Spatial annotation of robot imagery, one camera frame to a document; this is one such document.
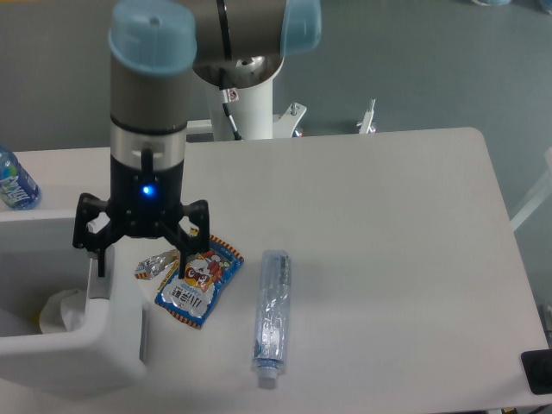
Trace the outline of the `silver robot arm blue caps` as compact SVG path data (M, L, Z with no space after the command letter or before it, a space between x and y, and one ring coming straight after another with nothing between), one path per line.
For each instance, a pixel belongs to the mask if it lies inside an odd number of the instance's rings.
M181 201L195 67L313 50L318 1L120 1L110 47L110 196L79 197L73 245L99 278L121 238L163 238L182 257L210 242L209 205Z

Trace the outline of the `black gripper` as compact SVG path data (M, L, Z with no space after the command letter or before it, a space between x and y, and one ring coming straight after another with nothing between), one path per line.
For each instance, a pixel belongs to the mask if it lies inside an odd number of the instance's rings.
M98 262L98 276L106 276L106 250L124 235L164 237L179 251L179 274L185 276L188 260L210 248L210 212L206 200L181 203L184 164L150 175L110 159L110 198L79 196L72 245L85 249ZM91 222L105 213L109 221L97 232Z

